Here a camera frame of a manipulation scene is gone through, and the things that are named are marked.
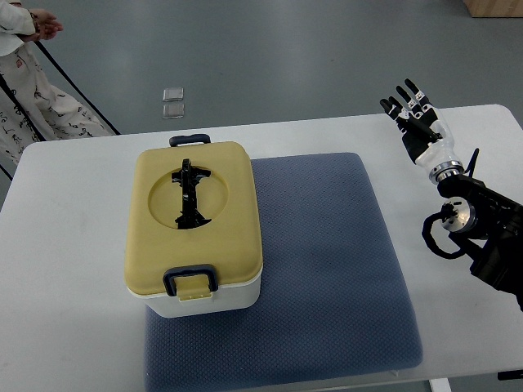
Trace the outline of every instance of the blue mat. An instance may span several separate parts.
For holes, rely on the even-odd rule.
[[[412,368],[422,347],[360,157],[253,161],[264,270],[244,310],[147,309],[149,391],[223,391]]]

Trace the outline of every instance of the white container base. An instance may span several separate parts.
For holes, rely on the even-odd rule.
[[[262,281],[262,270],[251,280],[245,283],[221,285],[211,297],[180,301],[177,296],[169,296],[166,292],[152,296],[139,296],[134,292],[131,294],[142,299],[154,312],[166,319],[175,317],[191,316],[195,314],[206,314],[248,308],[257,301],[260,296],[260,284]]]

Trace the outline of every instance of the lid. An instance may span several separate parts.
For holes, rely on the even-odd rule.
[[[173,178],[181,177],[187,159],[192,174],[199,177],[193,181],[196,200],[189,207],[195,207],[203,219],[199,220],[201,225],[181,229],[183,216],[191,215],[186,213],[182,194],[186,194],[186,201],[191,196],[186,189],[182,191],[181,181],[173,182]],[[262,237],[253,170],[241,145],[183,145],[140,155],[124,271],[132,292],[172,295],[181,284],[187,296],[207,296],[213,291],[214,279],[218,288],[246,283],[261,267]]]

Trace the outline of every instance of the person's hand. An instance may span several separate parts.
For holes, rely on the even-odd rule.
[[[29,10],[35,23],[35,28],[38,27],[38,38],[36,34],[25,36],[29,41],[37,41],[39,39],[52,39],[59,31],[64,29],[62,23],[56,20],[56,16],[42,8],[32,8]]]

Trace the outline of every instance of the black cable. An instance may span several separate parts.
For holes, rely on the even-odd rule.
[[[101,117],[101,119],[104,120],[107,125],[109,125],[109,127],[113,130],[114,134],[121,135],[121,133],[116,130],[114,125],[107,118],[105,118],[101,111],[98,110],[98,108],[80,91],[78,87],[76,87],[71,78],[67,75],[67,73],[65,73],[62,67],[58,65],[55,59],[52,58],[51,53],[47,51],[47,49],[42,45],[42,43],[37,41],[35,42],[35,44],[38,47],[38,49],[42,51],[45,57],[56,67],[56,69],[58,69],[58,72],[60,72],[60,74],[65,78],[65,80],[67,80],[67,82],[69,82],[69,84],[73,86],[74,90],[76,90],[76,92],[89,104],[89,106],[91,106],[91,108]]]
[[[423,222],[423,229],[422,229],[422,237],[425,240],[425,244],[428,246],[428,248],[433,253],[438,255],[439,257],[443,257],[444,259],[448,259],[448,260],[457,259],[461,256],[466,255],[467,253],[463,249],[459,249],[454,253],[445,252],[440,247],[438,247],[436,241],[432,237],[431,230],[432,230],[432,225],[434,224],[434,222],[436,222],[438,220],[449,219],[453,215],[454,215],[453,207],[449,206],[449,205],[444,205],[441,208],[440,212],[430,215]]]

